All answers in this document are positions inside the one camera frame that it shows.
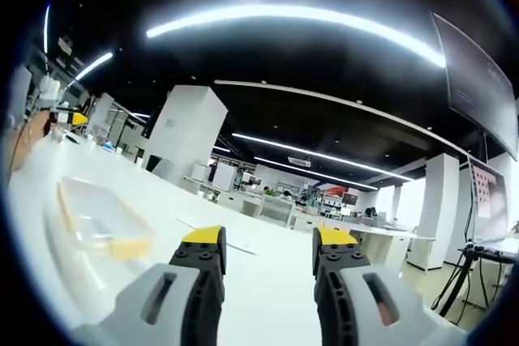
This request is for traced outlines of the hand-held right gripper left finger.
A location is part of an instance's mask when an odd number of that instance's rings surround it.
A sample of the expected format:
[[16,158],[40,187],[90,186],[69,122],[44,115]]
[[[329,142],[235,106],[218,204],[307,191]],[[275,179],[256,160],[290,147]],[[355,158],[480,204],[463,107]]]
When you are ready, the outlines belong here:
[[188,233],[168,263],[128,284],[99,323],[77,327],[77,345],[214,345],[225,300],[226,231]]

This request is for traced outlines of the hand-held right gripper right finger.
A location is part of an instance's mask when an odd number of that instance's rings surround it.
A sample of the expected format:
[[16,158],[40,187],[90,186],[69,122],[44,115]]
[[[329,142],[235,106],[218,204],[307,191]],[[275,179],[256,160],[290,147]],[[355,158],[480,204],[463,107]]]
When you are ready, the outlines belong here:
[[314,229],[312,271],[325,346],[466,343],[464,330],[427,308],[394,271],[371,264],[344,231]]

